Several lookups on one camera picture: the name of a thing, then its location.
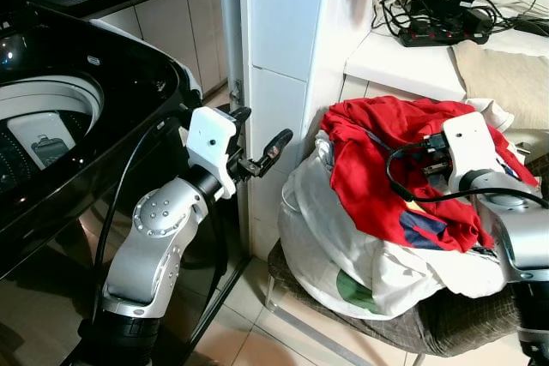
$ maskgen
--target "washing machine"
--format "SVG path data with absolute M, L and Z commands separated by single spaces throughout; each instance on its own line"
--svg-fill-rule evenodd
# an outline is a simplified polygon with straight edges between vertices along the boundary
M 184 172 L 190 73 L 160 51 L 25 0 L 0 0 L 0 364 L 57 366 L 93 300 L 100 228 L 126 163 L 108 266 L 141 196 Z M 208 221 L 185 251 L 155 365 L 181 356 L 215 287 Z

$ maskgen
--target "white tile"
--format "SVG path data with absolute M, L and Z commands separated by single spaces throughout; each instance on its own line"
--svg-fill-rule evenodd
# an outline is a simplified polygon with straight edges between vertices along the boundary
M 254 66 L 306 81 L 320 0 L 250 0 Z
M 373 366 L 402 366 L 406 352 L 393 346 L 352 330 L 350 327 L 333 321 L 315 310 L 297 301 L 288 293 L 282 298 L 275 298 L 276 303 L 286 312 L 297 317 L 307 325 L 316 329 L 335 343 L 345 347 L 356 356 L 370 362 Z M 277 339 L 289 345 L 318 366 L 351 365 L 346 359 L 336 355 L 329 349 L 317 343 L 314 339 L 300 332 L 295 327 L 284 322 L 267 309 L 256 321 L 256 325 Z
M 143 39 L 187 66 L 201 83 L 187 0 L 148 0 L 136 5 Z
M 212 97 L 208 97 L 204 102 L 204 105 L 207 107 L 219 107 L 221 105 L 226 105 L 227 103 L 231 103 L 231 98 L 229 97 L 229 87 L 226 84 L 225 86 L 220 87 L 219 90 L 216 90 Z
M 258 327 L 253 327 L 232 366 L 315 366 Z
M 413 365 L 414 356 L 408 355 L 406 366 Z M 522 354 L 516 333 L 496 340 L 455 357 L 427 356 L 421 366 L 526 366 L 528 358 Z
M 214 13 L 215 44 L 217 45 L 217 62 L 220 69 L 220 78 L 226 78 L 225 34 L 223 33 L 223 15 L 221 0 L 212 0 Z
M 196 351 L 223 365 L 231 365 L 252 326 L 251 321 L 223 305 L 196 345 Z
M 211 363 L 213 359 L 210 359 L 207 356 L 204 356 L 202 353 L 198 353 L 197 351 L 193 351 L 187 361 L 185 362 L 184 366 L 205 366 L 205 365 L 213 365 L 218 363 Z
M 282 187 L 288 175 L 271 169 L 261 179 L 252 180 L 252 207 L 256 219 L 264 224 L 276 227 L 278 209 L 281 206 Z
M 220 82 L 212 0 L 188 0 L 190 21 L 196 45 L 202 90 L 207 92 Z
M 278 75 L 269 70 L 251 69 L 251 154 L 253 159 L 263 155 L 265 145 L 281 130 L 291 129 L 293 138 L 284 149 L 274 170 L 290 174 L 296 167 L 301 123 L 305 108 L 303 81 Z
M 342 102 L 343 100 L 364 98 L 366 88 L 368 88 L 368 81 L 347 75 L 343 82 L 339 101 Z
M 267 263 L 257 258 L 252 259 L 226 299 L 225 305 L 255 322 L 263 309 L 267 281 Z
M 394 87 L 385 86 L 380 83 L 376 83 L 374 81 L 368 82 L 368 88 L 366 90 L 365 96 L 366 98 L 370 98 L 370 99 L 376 98 L 379 96 L 395 96 L 400 100 L 407 100 L 407 101 L 422 99 L 422 96 L 419 96 L 417 94 L 406 92 L 401 89 L 396 89 Z
M 264 224 L 261 220 L 253 219 L 251 226 L 251 247 L 254 256 L 266 261 L 276 241 L 281 237 L 278 228 Z
M 139 22 L 137 21 L 136 11 L 133 6 L 103 16 L 100 20 L 122 29 L 126 33 L 133 34 L 139 39 L 143 39 L 141 29 L 139 28 Z

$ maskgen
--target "washing machine drum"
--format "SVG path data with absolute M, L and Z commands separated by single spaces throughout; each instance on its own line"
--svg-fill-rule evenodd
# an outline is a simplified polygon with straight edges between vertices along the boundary
M 97 122 L 101 90 L 74 76 L 40 76 L 0 87 L 0 194 L 66 155 Z

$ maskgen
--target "white shelf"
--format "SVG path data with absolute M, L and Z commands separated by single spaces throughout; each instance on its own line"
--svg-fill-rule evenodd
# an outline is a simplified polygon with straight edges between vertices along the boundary
M 549 38 L 509 30 L 493 34 L 484 49 L 549 57 Z M 370 33 L 347 59 L 344 73 L 435 100 L 462 100 L 465 88 L 449 47 L 404 47 Z

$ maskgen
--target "gray cushion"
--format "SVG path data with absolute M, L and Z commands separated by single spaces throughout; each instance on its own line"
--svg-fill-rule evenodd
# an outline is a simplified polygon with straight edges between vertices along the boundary
M 322 306 L 293 277 L 281 242 L 268 255 L 268 270 L 299 301 L 362 333 L 411 353 L 451 357 L 513 333 L 518 316 L 510 289 L 477 299 L 447 289 L 390 321 L 367 321 L 340 315 Z

